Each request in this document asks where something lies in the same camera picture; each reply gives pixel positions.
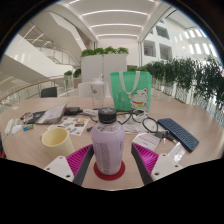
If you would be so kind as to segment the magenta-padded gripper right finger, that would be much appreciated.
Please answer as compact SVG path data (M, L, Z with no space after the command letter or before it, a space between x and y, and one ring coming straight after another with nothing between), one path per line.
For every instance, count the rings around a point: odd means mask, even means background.
M168 154L162 153L158 155L136 143L132 144L131 153L145 185L182 169L182 166Z

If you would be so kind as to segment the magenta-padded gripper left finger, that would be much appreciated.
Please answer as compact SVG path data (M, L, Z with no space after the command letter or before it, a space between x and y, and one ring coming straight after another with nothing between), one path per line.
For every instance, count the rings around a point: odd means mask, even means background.
M44 170L81 186L93 154L93 146L87 145L67 157L58 156Z

